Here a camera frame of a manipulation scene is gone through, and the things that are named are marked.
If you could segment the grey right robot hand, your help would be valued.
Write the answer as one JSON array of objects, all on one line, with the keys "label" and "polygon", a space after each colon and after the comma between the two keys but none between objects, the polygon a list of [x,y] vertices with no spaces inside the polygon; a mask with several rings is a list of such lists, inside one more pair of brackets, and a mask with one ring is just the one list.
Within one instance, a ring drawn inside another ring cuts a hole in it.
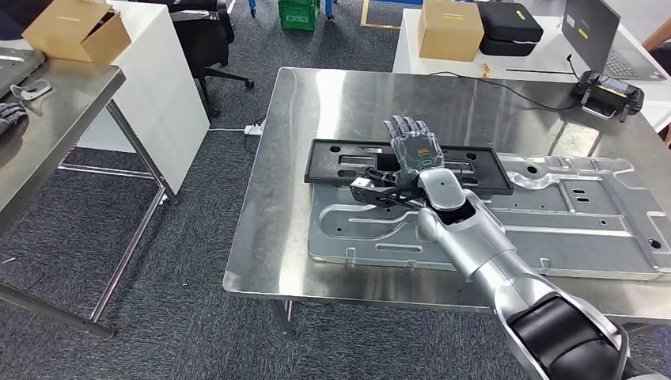
[{"label": "grey right robot hand", "polygon": [[383,124],[400,167],[394,174],[397,186],[415,186],[424,169],[444,165],[439,142],[425,122],[409,116],[392,116]]}]

